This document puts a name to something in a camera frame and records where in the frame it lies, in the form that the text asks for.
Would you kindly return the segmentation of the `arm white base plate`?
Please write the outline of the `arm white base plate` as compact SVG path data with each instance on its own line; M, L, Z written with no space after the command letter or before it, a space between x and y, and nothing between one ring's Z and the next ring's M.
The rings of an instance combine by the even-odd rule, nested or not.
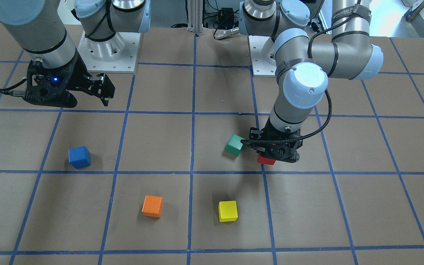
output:
M250 36L250 54L252 59L252 69L255 77L275 77L276 74L276 60L275 60L275 45L278 44L279 48L289 42L292 39L304 39L308 40L306 36L297 36L293 38L284 38L281 41L276 39L274 43L269 37L261 36ZM297 76L298 72L306 70L305 67L309 67L309 63L298 62L296 66L291 67L291 72Z
M90 73L134 74L141 36L117 32L111 40L95 42L83 35L77 50Z

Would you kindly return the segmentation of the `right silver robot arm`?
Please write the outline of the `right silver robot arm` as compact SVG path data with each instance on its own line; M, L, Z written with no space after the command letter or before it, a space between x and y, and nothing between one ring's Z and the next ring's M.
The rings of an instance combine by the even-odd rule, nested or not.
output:
M39 106L73 108L71 91L97 97L104 106L115 93L107 74L93 76L57 13L57 0L0 0L0 22L30 56L26 77L0 94ZM125 53L121 32L148 32L149 0L76 0L73 15L81 22L88 50L96 59Z

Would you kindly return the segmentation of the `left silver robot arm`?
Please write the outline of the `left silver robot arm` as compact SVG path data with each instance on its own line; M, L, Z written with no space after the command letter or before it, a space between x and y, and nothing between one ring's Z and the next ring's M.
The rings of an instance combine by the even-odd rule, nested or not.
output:
M310 10L300 0L245 0L240 3L242 35L267 36L274 45L278 96L262 129L251 128L244 146L258 153L258 161L295 163L303 140L328 125L332 103L328 80L366 80L383 64L380 47L370 43L369 0L334 0L332 40L318 42L305 26Z

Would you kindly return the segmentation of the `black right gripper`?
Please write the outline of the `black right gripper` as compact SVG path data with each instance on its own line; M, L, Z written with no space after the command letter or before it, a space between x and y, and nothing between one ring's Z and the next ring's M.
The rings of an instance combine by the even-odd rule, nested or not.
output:
M83 91L91 96L99 98L104 107L107 107L109 99L114 97L116 90L108 75L105 73L97 74L96 76L89 74L78 51L75 52L73 62L73 71L63 95L69 96L69 90Z

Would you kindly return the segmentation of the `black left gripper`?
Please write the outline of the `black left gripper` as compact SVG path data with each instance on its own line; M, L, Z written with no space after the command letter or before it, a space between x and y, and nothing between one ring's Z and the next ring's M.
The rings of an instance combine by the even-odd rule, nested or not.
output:
M256 127L250 128L249 140L258 140L259 143L249 143L249 147L254 149L263 158L296 163L300 160L297 149L303 145L303 140L293 142L290 140L299 138L300 136L301 129L291 132L288 126L282 132L277 130L270 121L267 121L261 130Z

